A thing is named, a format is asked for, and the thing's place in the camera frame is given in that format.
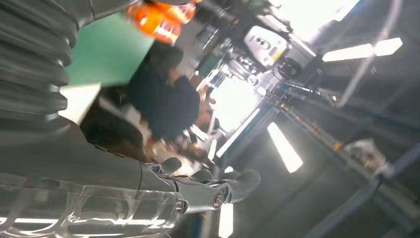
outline bolt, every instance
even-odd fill
[[[220,208],[223,204],[223,196],[222,194],[218,194],[216,195],[216,197],[214,197],[214,207],[215,208]]]
[[[184,202],[183,201],[175,202],[175,210],[182,211],[183,209],[184,209]]]

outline cable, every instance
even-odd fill
[[[387,19],[385,20],[385,23],[374,42],[374,47],[383,40],[388,39],[389,33],[394,29],[395,24],[398,21],[398,18],[401,14],[401,8],[403,5],[404,0],[392,0],[392,5],[388,14]],[[375,54],[372,54],[370,57],[364,59],[362,63],[360,64],[359,68],[357,69],[355,75],[350,80],[350,83],[348,84],[346,90],[343,93],[343,96],[341,97],[340,101],[337,104],[334,104],[337,108],[342,108],[350,99],[352,94],[357,88],[357,85],[361,81],[362,77],[364,76],[367,69],[370,67],[371,63],[373,62],[375,58]]]

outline green wall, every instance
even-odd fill
[[[82,28],[73,64],[66,68],[70,85],[128,83],[152,43],[153,39],[127,23],[122,14]]]

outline dark shirt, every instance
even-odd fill
[[[181,76],[174,87],[167,85],[167,76],[151,67],[140,67],[127,90],[130,103],[149,123],[152,138],[173,139],[190,127],[198,117],[200,96]]]

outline transparent plastic cover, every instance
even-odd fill
[[[25,180],[0,173],[0,237],[145,237],[172,228],[185,206],[176,192]]]

